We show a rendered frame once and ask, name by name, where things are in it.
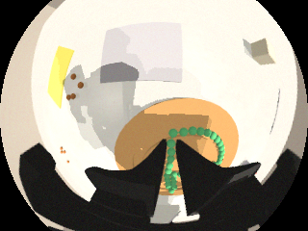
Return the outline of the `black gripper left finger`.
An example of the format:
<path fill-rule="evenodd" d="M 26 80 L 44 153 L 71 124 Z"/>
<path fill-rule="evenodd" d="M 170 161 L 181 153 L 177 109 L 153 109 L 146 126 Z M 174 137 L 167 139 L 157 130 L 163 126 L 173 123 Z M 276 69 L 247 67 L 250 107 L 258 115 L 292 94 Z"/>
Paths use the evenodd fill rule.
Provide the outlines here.
<path fill-rule="evenodd" d="M 105 192 L 126 196 L 128 199 L 145 201 L 147 213 L 154 217 L 155 207 L 162 185 L 163 170 L 165 170 L 167 139 L 162 139 L 145 161 L 132 169 L 112 170 L 101 167 L 85 169 L 95 188 Z"/>

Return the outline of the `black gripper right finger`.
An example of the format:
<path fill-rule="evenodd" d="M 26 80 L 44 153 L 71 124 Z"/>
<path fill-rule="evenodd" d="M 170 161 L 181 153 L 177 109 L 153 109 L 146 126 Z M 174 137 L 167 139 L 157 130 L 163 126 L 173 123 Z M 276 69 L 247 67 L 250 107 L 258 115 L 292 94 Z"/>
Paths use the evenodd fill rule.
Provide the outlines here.
<path fill-rule="evenodd" d="M 247 163 L 245 166 L 220 167 L 209 159 L 201 157 L 195 149 L 182 140 L 176 140 L 176 158 L 180 172 L 182 193 L 186 205 L 186 217 L 199 215 L 215 197 L 228 186 L 255 176 L 261 163 Z"/>

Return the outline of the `orange round board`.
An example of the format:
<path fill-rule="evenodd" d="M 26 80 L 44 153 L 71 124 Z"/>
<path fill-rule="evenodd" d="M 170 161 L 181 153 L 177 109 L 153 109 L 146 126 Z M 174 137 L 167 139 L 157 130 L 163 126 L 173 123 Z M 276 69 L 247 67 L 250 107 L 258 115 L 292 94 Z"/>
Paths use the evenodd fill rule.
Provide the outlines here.
<path fill-rule="evenodd" d="M 235 120 L 223 108 L 211 101 L 196 99 L 196 97 L 186 97 L 186 99 L 169 99 L 155 103 L 151 107 L 143 109 L 137 115 L 132 116 L 130 122 L 119 132 L 115 142 L 115 162 L 119 170 L 132 169 L 139 163 L 145 161 L 147 155 L 158 146 L 162 139 L 170 139 L 170 130 L 180 131 L 189 127 L 203 127 L 204 130 L 211 128 L 211 132 L 216 132 L 223 141 L 224 151 L 220 167 L 230 167 L 234 161 L 236 150 L 238 150 L 239 132 Z M 218 146 L 209 139 L 209 136 L 188 135 L 181 136 L 180 132 L 174 138 L 182 140 L 195 149 L 201 157 L 216 162 L 218 159 Z M 163 170 L 162 185 L 159 195 L 182 195 L 181 177 L 177 176 L 177 189 L 174 193 L 169 193 L 166 189 L 165 170 Z"/>

